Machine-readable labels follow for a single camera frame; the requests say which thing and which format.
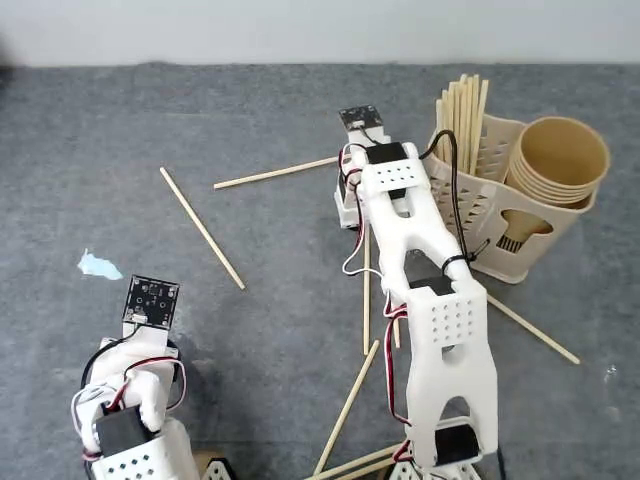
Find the perforated plastic panel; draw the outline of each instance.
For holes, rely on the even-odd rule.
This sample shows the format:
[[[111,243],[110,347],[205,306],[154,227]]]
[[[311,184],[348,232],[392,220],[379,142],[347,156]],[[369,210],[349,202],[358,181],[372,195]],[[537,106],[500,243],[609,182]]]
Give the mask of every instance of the perforated plastic panel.
[[[376,185],[378,192],[415,187],[425,178],[424,167],[420,160],[415,158],[379,163],[369,168],[373,169],[375,178],[378,180]]]
[[[92,464],[95,480],[199,480],[184,426],[167,418],[162,434]]]
[[[177,478],[171,466],[164,437],[104,458],[93,465],[97,479],[166,480]]]
[[[447,347],[472,337],[476,322],[480,322],[486,315],[486,304],[483,305],[480,299],[471,299],[463,295],[454,294],[440,298],[442,300],[431,307],[430,328],[433,343]],[[484,328],[484,322],[478,327]]]

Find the circuit board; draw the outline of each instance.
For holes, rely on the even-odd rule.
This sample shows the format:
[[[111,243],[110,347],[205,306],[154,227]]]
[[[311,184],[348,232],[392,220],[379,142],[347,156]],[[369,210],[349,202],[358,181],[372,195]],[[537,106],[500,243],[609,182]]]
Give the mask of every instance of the circuit board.
[[[132,275],[122,321],[169,330],[179,290],[177,283]]]
[[[347,132],[382,126],[382,118],[373,105],[345,108],[338,113]]]

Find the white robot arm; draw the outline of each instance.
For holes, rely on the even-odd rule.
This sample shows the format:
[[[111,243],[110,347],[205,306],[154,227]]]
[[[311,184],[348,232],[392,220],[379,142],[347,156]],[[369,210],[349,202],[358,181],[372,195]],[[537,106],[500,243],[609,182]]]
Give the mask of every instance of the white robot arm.
[[[471,276],[466,253],[440,217],[416,147],[392,143],[371,106],[340,115],[349,136],[334,195],[341,226],[362,232],[371,225],[388,298],[385,316],[391,322],[408,318],[408,415],[393,411],[391,376],[392,414],[405,424],[407,450],[420,468],[475,462],[498,447],[486,291]],[[347,148],[350,159],[344,155]],[[422,251],[441,275],[409,283],[404,264],[411,250]],[[456,397],[466,401],[469,415],[442,420],[445,406]]]
[[[168,339],[178,290],[175,283],[134,275],[122,338],[104,339],[85,368],[71,414],[90,479],[201,478],[184,426],[166,416],[187,388],[178,349]],[[174,382],[182,391],[169,405]],[[213,461],[203,478],[232,479],[233,472]]]

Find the white wall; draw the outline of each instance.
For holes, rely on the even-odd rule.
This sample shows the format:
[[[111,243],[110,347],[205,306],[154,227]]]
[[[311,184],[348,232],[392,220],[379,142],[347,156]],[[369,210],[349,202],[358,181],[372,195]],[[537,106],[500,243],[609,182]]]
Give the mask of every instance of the white wall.
[[[633,62],[634,0],[0,0],[20,65]]]

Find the bundle of chopsticks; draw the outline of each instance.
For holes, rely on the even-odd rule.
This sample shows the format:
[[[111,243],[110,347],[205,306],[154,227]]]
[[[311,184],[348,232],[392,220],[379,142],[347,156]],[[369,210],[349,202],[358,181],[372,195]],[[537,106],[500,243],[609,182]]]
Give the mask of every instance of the bundle of chopsticks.
[[[489,80],[480,81],[480,75],[463,74],[457,82],[450,82],[436,100],[436,132],[452,130],[458,144],[458,171],[475,175],[478,148],[482,133],[482,118],[487,103]],[[439,142],[436,156],[451,164],[451,143]]]

